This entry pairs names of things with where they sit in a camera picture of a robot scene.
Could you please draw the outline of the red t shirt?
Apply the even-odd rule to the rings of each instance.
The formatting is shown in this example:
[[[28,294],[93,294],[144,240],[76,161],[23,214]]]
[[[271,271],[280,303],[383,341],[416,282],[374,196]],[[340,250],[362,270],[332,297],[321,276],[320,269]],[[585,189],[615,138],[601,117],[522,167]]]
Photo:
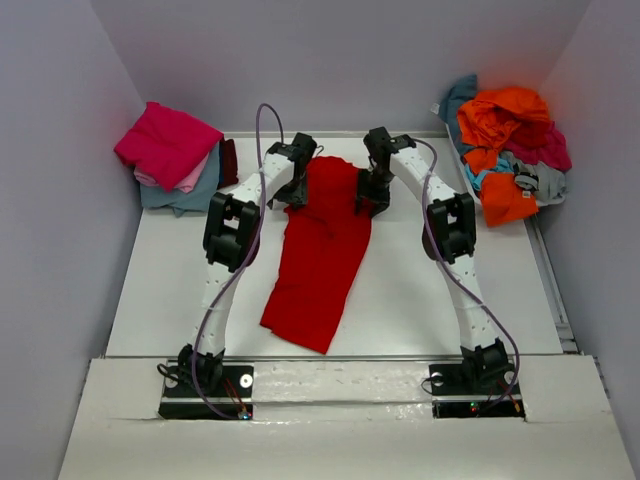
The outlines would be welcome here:
[[[288,207],[278,278],[260,325],[298,346],[328,352],[367,251],[372,220],[355,207],[358,169],[320,156],[307,167],[308,200]]]

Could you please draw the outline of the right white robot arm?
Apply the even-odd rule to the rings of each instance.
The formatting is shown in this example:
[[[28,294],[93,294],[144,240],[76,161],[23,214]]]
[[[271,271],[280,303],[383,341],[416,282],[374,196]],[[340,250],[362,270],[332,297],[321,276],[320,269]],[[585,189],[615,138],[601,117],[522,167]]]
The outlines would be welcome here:
[[[441,272],[454,307],[462,360],[432,368],[436,396],[485,395],[485,408],[503,401],[517,383],[519,350],[482,298],[475,269],[475,204],[435,174],[436,149],[409,135],[370,130],[363,143],[369,167],[358,171],[355,211],[375,217],[390,206],[390,184],[399,179],[420,204],[422,244]]]

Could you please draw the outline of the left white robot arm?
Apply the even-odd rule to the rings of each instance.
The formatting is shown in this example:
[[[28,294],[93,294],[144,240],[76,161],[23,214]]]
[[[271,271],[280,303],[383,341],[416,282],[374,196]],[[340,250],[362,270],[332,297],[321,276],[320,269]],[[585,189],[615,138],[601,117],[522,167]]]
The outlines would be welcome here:
[[[289,144],[276,142],[259,157],[256,172],[210,200],[203,235],[207,263],[203,318],[177,362],[178,379],[201,396],[212,395],[222,379],[235,291],[257,254],[267,207],[274,201],[292,207],[307,203],[306,168],[316,148],[316,141],[303,133]]]

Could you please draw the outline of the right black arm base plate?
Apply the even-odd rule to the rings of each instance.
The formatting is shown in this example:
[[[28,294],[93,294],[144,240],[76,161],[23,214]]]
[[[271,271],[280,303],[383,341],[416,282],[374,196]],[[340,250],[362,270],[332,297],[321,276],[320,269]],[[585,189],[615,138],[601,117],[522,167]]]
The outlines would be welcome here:
[[[463,377],[459,364],[439,363],[429,366],[429,373],[421,382],[422,390],[430,396],[436,419],[521,418],[525,407],[516,383],[506,393],[513,380],[513,368],[489,377],[488,381],[473,384]]]

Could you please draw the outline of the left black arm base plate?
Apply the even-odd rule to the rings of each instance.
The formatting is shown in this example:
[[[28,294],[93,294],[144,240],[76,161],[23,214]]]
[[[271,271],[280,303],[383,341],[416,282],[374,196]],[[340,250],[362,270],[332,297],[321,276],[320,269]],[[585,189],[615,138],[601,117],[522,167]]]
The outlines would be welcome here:
[[[227,364],[221,379],[212,388],[200,385],[204,401],[191,384],[189,373],[182,374],[175,362],[158,364],[163,377],[158,415],[165,420],[249,421],[253,419],[254,367]]]

